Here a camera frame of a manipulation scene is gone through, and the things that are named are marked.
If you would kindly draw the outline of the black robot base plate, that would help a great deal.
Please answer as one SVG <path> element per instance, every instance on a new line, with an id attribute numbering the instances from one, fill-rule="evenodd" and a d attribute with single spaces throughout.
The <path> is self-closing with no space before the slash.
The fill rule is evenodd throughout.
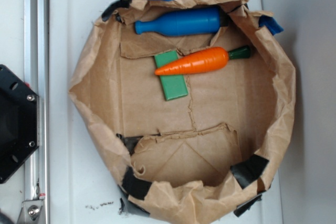
<path id="1" fill-rule="evenodd" d="M 38 149 L 38 95 L 1 65 L 1 184 Z"/>

